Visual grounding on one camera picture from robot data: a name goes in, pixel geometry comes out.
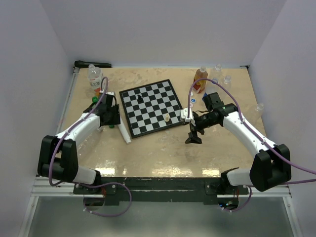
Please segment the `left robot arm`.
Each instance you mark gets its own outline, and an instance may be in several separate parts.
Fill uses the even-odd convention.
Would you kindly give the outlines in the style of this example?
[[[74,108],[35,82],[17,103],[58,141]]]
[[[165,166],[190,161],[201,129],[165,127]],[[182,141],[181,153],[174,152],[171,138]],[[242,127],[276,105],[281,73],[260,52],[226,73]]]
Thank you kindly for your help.
[[[120,124],[119,104],[115,94],[99,96],[80,118],[68,129],[54,136],[47,135],[41,142],[38,175],[67,183],[80,183],[92,194],[102,189],[101,174],[97,170],[79,166],[78,146],[95,130],[106,125]]]

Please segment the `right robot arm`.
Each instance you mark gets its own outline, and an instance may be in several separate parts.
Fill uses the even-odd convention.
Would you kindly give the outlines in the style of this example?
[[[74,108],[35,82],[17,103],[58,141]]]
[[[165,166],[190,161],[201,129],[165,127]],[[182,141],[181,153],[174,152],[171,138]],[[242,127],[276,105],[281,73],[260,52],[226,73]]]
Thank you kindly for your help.
[[[180,112],[183,122],[190,125],[187,144],[200,144],[198,134],[204,129],[221,125],[232,133],[249,151],[254,160],[250,169],[233,168],[221,173],[220,189],[231,194],[238,186],[255,187],[264,192],[291,179],[290,151],[284,144],[276,145],[247,123],[234,104],[224,104],[218,93],[204,97],[207,113],[199,116],[189,108]]]

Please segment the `clear crushed plastic bottle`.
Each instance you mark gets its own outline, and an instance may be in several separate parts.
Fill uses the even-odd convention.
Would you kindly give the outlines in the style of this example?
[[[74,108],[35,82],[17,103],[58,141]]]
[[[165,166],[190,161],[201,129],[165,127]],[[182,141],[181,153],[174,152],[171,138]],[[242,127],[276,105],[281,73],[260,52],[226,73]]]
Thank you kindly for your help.
[[[263,103],[258,103],[256,105],[253,105],[249,109],[248,120],[250,121],[250,123],[256,123],[256,121],[262,116],[263,111],[264,111]]]

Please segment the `orange label tea bottle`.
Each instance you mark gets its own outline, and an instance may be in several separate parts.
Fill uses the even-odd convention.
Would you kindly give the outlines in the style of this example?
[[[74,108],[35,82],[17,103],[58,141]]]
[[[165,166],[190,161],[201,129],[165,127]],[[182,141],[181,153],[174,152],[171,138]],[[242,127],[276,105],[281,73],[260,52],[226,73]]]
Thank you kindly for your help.
[[[101,80],[103,78],[102,70],[93,64],[88,66],[87,79],[91,88],[93,89],[95,96],[99,96],[101,91]]]

